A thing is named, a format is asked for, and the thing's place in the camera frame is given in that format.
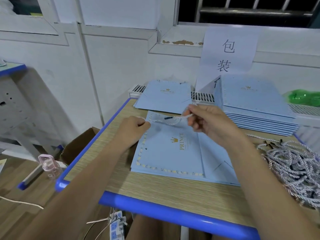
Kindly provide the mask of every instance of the green plastic bag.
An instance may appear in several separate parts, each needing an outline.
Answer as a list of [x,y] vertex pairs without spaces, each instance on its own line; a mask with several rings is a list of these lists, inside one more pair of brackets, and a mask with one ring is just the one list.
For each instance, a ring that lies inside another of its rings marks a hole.
[[320,107],[320,92],[297,89],[283,95],[288,103]]

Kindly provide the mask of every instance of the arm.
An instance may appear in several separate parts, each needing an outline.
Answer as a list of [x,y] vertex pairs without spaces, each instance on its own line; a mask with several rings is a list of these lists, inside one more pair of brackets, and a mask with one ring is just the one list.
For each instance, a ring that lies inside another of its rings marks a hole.
[[106,189],[119,158],[149,128],[150,123],[141,118],[124,119],[112,141],[42,210],[20,239],[77,238]]
[[269,170],[253,143],[216,106],[190,105],[188,124],[228,152],[261,239],[319,239],[319,231]]

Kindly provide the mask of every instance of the stack of paper bags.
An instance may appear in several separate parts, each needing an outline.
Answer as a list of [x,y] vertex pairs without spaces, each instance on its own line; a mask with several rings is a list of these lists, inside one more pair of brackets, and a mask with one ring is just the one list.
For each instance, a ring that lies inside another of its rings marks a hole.
[[182,114],[191,103],[189,83],[152,80],[148,83],[134,107]]
[[239,186],[226,150],[204,133],[196,133],[187,120],[176,126],[154,120],[166,116],[148,111],[150,129],[139,140],[131,171]]
[[271,81],[222,76],[213,96],[215,105],[238,127],[284,136],[292,135],[299,127],[295,113]]

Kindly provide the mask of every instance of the right hand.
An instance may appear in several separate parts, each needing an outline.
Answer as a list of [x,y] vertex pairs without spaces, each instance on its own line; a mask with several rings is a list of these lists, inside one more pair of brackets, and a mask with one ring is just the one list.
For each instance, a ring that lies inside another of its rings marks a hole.
[[237,125],[217,106],[190,104],[182,114],[195,132],[203,132],[225,149],[238,141],[249,140]]

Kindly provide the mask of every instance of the power strip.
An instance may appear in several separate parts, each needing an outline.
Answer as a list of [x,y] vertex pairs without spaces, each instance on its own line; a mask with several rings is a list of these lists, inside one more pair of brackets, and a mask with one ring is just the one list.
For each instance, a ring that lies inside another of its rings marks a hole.
[[[117,217],[117,220],[114,220],[113,223],[110,225],[110,240],[124,240],[125,239],[125,225],[126,223],[126,217],[122,216],[122,211],[117,211],[115,213]],[[113,214],[110,214],[110,219],[115,218]]]

